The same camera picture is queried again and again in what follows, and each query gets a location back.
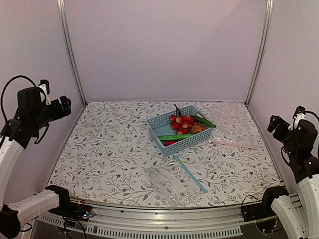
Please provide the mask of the dark green bumpy cucumber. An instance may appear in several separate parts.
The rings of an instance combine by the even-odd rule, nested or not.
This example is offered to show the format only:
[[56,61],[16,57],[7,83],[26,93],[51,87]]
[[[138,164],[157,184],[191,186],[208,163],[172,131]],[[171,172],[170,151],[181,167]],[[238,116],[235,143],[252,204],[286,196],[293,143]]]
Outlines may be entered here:
[[211,128],[216,128],[216,125],[213,124],[212,122],[210,122],[209,120],[205,119],[205,118],[201,118],[201,117],[198,117],[198,116],[191,116],[195,122],[199,123],[199,124],[202,124],[204,126],[208,126],[208,127],[211,127]]

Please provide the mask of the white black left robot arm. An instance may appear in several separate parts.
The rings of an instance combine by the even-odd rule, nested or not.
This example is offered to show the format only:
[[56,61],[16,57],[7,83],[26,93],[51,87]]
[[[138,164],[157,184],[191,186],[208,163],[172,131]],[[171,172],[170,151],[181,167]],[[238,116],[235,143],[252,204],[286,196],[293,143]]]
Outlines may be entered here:
[[66,96],[50,100],[50,86],[46,79],[36,85],[29,77],[18,75],[5,86],[19,78],[27,80],[32,86],[18,91],[18,107],[14,117],[8,119],[4,107],[0,108],[4,118],[4,127],[0,132],[0,233],[8,239],[18,236],[24,225],[45,212],[56,209],[63,216],[74,212],[68,190],[54,185],[22,201],[4,203],[4,193],[13,168],[30,140],[35,138],[35,144],[39,144],[44,138],[39,133],[42,128],[48,130],[50,122],[71,114],[71,101]]

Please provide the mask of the clear pink zipper bag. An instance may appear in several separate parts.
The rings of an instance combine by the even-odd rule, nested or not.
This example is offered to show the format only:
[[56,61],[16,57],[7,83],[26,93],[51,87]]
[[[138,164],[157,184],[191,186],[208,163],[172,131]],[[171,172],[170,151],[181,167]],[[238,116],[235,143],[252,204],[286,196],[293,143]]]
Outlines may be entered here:
[[256,146],[255,123],[244,104],[214,103],[208,118],[216,125],[212,133],[213,142],[243,148]]

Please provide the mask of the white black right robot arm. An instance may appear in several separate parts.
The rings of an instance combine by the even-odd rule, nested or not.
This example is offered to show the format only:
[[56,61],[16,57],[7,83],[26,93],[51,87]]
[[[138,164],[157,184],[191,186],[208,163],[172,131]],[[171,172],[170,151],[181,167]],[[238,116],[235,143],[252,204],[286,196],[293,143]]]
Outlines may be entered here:
[[308,114],[318,117],[314,112],[298,106],[292,123],[280,116],[271,116],[267,128],[282,143],[281,156],[298,185],[297,195],[305,218],[298,214],[284,186],[271,187],[265,191],[262,203],[258,205],[258,213],[268,217],[274,212],[290,239],[319,237],[319,158],[312,154],[318,131],[306,119]]

